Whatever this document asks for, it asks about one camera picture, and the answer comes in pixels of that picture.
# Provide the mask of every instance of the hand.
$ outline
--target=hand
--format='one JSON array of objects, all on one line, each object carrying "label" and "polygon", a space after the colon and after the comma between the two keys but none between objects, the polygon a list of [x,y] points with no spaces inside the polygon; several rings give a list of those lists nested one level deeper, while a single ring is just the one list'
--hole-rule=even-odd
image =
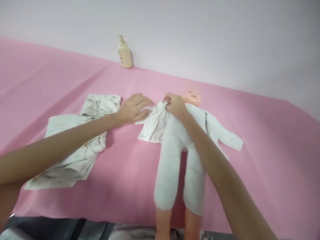
[{"label": "hand", "polygon": [[142,93],[133,94],[128,100],[122,103],[121,107],[116,112],[116,115],[122,124],[137,122],[148,116],[148,109],[141,113],[140,111],[143,107],[150,104],[154,103],[149,98],[143,96]]},{"label": "hand", "polygon": [[167,110],[180,121],[189,114],[182,96],[167,93],[163,100],[168,102]]}]

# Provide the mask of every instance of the pink sheet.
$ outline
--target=pink sheet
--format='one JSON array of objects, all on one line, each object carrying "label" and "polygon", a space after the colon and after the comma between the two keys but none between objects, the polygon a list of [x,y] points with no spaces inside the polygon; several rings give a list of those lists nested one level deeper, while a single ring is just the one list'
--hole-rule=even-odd
[{"label": "pink sheet", "polygon": [[[0,81],[1,154],[43,138],[49,117],[79,113],[89,93],[128,98],[142,92],[157,102],[167,92],[197,88],[201,108],[243,139],[240,152],[221,147],[277,236],[320,237],[320,124],[288,102],[4,38]],[[13,212],[155,225],[161,145],[138,140],[141,128],[109,131],[107,149],[87,181],[73,188],[22,190]],[[180,180],[173,227],[184,225],[183,167]],[[231,232],[209,178],[203,227]]]}]

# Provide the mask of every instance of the doll face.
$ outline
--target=doll face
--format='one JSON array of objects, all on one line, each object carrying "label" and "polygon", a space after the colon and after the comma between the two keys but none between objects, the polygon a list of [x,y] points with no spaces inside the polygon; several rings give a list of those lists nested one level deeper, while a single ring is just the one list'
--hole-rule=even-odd
[{"label": "doll face", "polygon": [[199,107],[201,103],[201,97],[199,96],[199,93],[196,91],[189,91],[182,95],[183,100],[186,103],[191,103],[197,107]]}]

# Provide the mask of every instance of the person's lap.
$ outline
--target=person's lap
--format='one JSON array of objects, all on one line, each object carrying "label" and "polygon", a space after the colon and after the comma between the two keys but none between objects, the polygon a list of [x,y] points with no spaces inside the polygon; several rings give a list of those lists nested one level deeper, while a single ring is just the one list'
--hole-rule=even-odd
[{"label": "person's lap", "polygon": [[[109,240],[154,240],[156,236],[155,227],[141,227],[128,224],[117,224],[110,234]],[[171,240],[183,240],[184,230],[183,229],[171,229],[170,230]],[[201,240],[208,240],[208,232],[201,231]]]}]

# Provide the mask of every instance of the baby doll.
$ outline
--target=baby doll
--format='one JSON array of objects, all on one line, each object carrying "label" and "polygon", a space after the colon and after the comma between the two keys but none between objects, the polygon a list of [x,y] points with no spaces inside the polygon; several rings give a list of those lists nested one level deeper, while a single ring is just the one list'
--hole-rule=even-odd
[{"label": "baby doll", "polygon": [[[206,130],[206,114],[198,108],[201,97],[195,92],[183,95],[188,111],[200,127]],[[183,200],[185,210],[185,239],[199,239],[203,214],[205,170],[190,136],[183,124],[169,114],[164,130],[157,179],[154,189],[156,204],[156,240],[170,239],[170,218],[176,199],[180,171],[180,156],[188,149]]]},{"label": "baby doll", "polygon": [[[243,141],[234,133],[226,130],[210,113],[199,108],[201,97],[194,91],[183,95],[189,113],[200,127],[209,135],[221,150],[218,140],[241,150]],[[187,150],[186,174],[184,180],[183,200],[185,209],[185,239],[195,240],[200,237],[201,216],[203,215],[205,195],[205,170],[195,146],[184,125],[166,110],[167,103],[160,101],[142,122],[144,124],[138,139],[162,142],[158,172],[154,188],[156,204],[156,240],[169,240],[170,220],[174,205],[180,171],[181,151]]]}]

